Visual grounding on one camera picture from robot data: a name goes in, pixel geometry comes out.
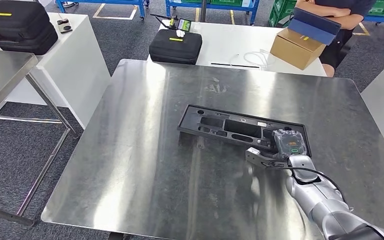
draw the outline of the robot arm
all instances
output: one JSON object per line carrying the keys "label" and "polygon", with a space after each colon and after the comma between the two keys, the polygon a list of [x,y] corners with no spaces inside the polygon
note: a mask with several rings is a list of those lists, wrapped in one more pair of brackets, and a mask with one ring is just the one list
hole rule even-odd
{"label": "robot arm", "polygon": [[[299,132],[293,131],[293,134],[286,134],[283,139],[298,145],[303,143],[299,139],[291,139],[292,135],[301,137]],[[293,154],[296,151],[288,154],[281,150],[281,141],[275,140],[275,143],[280,153],[267,157],[251,147],[246,151],[245,159],[263,168],[291,170],[292,175],[286,180],[286,189],[326,240],[384,240],[384,229],[352,214],[338,187],[326,176],[317,173],[309,156]]]}

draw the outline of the gray carpet floor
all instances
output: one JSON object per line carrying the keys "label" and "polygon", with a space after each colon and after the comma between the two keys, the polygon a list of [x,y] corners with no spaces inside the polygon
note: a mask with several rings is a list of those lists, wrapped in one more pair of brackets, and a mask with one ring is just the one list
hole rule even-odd
{"label": "gray carpet floor", "polygon": [[[261,0],[255,20],[256,26],[267,26],[273,0]],[[145,60],[148,46],[158,30],[159,23],[152,17],[144,21],[139,18],[139,10],[133,20],[92,18],[99,4],[81,3],[69,8],[68,13],[89,15],[93,30],[112,74],[120,59]],[[49,12],[58,12],[52,3],[46,7]],[[106,4],[99,13],[101,17],[128,17],[133,7],[130,5]],[[147,13],[165,14],[163,0],[151,0]],[[195,19],[194,8],[178,7],[174,14],[185,19]],[[207,22],[231,24],[231,16],[226,10],[207,10]],[[249,16],[242,11],[234,11],[237,25],[248,25]],[[375,26],[364,22],[370,36],[358,36],[355,46],[336,72],[337,77],[350,78],[362,91],[384,69],[384,23]],[[72,123],[74,117],[68,109],[62,113]],[[46,106],[22,103],[7,103],[0,114],[14,117],[54,118]],[[75,129],[82,132],[76,123]],[[0,208],[16,212],[39,174],[64,128],[57,124],[28,123],[0,120]],[[106,240],[109,233],[72,226],[49,224],[40,221],[40,214],[47,203],[64,167],[69,160],[77,139],[67,138],[48,174],[44,178],[26,216],[37,220],[35,227],[24,227],[0,219],[0,240]],[[132,239],[146,239],[132,236]]]}

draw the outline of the small device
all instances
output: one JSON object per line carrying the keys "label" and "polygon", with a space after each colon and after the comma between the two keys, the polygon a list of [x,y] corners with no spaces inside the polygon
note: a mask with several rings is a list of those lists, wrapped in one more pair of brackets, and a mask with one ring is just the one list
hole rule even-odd
{"label": "small device", "polygon": [[190,20],[180,18],[178,25],[177,25],[177,28],[182,30],[182,31],[189,32],[189,30],[191,29],[191,23],[192,23],[192,21],[190,21]]}
{"label": "small device", "polygon": [[59,32],[62,34],[73,31],[72,26],[67,18],[56,21],[58,24]]}

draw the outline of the cardboard box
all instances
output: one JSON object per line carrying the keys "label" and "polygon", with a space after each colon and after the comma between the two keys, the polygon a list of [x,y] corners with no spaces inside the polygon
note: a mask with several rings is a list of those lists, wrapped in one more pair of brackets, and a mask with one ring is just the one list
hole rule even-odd
{"label": "cardboard box", "polygon": [[304,70],[322,54],[325,47],[319,41],[285,28],[274,39],[270,53]]}

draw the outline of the white table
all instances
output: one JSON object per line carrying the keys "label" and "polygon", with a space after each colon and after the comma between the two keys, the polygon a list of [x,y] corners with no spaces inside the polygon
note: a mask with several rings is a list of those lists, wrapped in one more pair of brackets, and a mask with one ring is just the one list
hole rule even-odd
{"label": "white table", "polygon": [[[69,108],[85,129],[111,76],[87,15],[53,12],[48,15],[58,40],[45,55],[37,56],[39,63],[30,73],[55,104]],[[57,20],[63,18],[70,21],[72,32],[60,33]],[[45,105],[26,79],[5,102]]]}
{"label": "white table", "polygon": [[[244,60],[244,54],[260,50],[270,52],[276,34],[281,30],[282,28],[275,27],[193,22],[190,31],[202,35],[202,47],[196,65],[249,69],[229,65],[251,66],[252,64]],[[319,59],[316,59],[305,70],[301,70],[273,55],[267,54],[266,56],[268,63],[272,64],[261,70],[326,77]],[[249,55],[247,58],[252,62],[261,63],[256,56]],[[214,63],[226,65],[220,66],[214,65]]]}

